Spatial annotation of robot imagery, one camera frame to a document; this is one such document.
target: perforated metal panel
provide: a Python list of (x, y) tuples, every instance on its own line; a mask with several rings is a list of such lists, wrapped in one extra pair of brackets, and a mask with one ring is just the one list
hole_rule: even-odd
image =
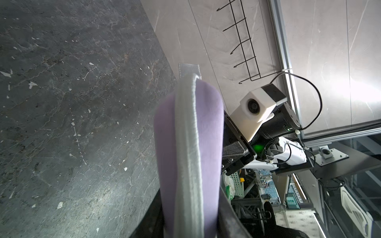
[(238, 172), (233, 173), (229, 176), (234, 181), (235, 196), (243, 198), (243, 184), (241, 184)]

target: aluminum frame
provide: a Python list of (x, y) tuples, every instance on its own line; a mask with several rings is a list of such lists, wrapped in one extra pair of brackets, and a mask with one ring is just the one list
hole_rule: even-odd
[[(279, 52), (279, 57), (280, 61), (282, 64), (282, 71), (292, 73), (292, 66), (291, 66), (291, 59), (290, 59), (290, 54), (288, 51), (288, 44), (287, 44), (287, 36), (286, 36), (286, 31), (285, 31), (285, 25), (283, 21), (283, 14), (282, 14), (282, 8), (280, 5), (280, 0), (269, 0), (269, 9), (270, 9), (270, 14), (272, 17), (272, 23), (274, 26), (274, 32), (277, 40), (277, 46), (278, 46), (278, 52)], [(291, 108), (294, 110), (296, 116), (298, 117), (299, 122), (301, 125), (303, 125), (302, 121), (302, 116), (301, 116), (301, 110), (300, 110), (300, 105), (299, 105), (299, 99), (298, 99), (298, 94), (296, 91), (296, 85), (295, 85), (295, 80), (292, 75), (284, 75), (284, 85), (287, 93), (287, 97), (289, 98), (289, 103), (291, 105)], [(358, 127), (357, 125), (351, 125), (346, 129), (352, 129)], [(318, 135), (321, 134), (328, 134), (332, 133), (334, 131), (339, 131), (343, 130), (343, 128), (334, 128), (329, 131), (318, 131), (315, 133), (311, 133), (308, 135), (304, 134), (304, 131), (301, 131), (300, 135), (298, 137), (300, 139), (312, 139)], [(358, 131), (358, 132), (348, 132), (344, 133), (341, 135), (335, 135), (335, 136), (330, 136), (322, 139), (317, 139), (317, 140), (311, 140), (308, 142), (304, 142), (304, 144), (308, 147), (314, 147), (314, 146), (319, 146), (319, 145), (327, 145), (330, 144), (334, 141), (341, 141), (345, 139), (352, 139), (356, 137), (362, 137), (362, 136), (370, 136), (374, 134), (379, 134), (381, 133), (381, 126), (377, 128), (372, 128), (372, 129), (367, 129), (363, 131)]]

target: metal bracket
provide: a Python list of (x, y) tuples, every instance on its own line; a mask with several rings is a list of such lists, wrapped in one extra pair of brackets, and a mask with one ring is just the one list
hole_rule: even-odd
[(316, 158), (316, 163), (320, 166), (324, 166), (324, 165), (328, 165), (328, 164), (331, 164), (331, 163), (334, 163), (334, 162), (337, 162), (339, 160), (343, 160), (343, 159), (346, 159), (346, 158), (349, 158), (349, 155), (347, 154), (344, 154), (343, 152), (335, 149), (335, 148), (332, 148), (330, 149), (331, 151), (331, 154), (333, 155), (332, 157), (330, 158), (327, 158), (325, 159), (323, 156), (321, 156), (320, 154), (318, 155), (315, 155), (315, 158)]

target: purple towel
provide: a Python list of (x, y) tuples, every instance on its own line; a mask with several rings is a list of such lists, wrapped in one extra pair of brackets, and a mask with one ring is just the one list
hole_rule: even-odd
[[(173, 237), (177, 182), (175, 93), (169, 94), (159, 105), (154, 119), (160, 194), (165, 229), (170, 237)], [(195, 95), (202, 170), (204, 233), (206, 238), (214, 238), (217, 232), (224, 106), (220, 93), (204, 81), (197, 80)]]

